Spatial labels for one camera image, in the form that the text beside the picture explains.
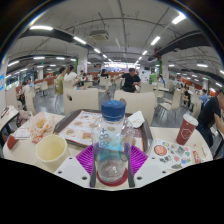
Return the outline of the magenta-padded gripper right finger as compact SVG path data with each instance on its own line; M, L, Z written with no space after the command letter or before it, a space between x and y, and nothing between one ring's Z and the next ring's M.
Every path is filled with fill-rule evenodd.
M131 147L128 165L128 183L130 188L143 187L169 175L167 168L155 157L150 158L135 146Z

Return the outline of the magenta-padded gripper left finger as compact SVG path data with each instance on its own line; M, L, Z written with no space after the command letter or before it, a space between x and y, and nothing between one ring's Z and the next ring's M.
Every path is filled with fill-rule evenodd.
M68 156L54 174L84 188L94 188L96 169L93 147L88 146L75 157Z

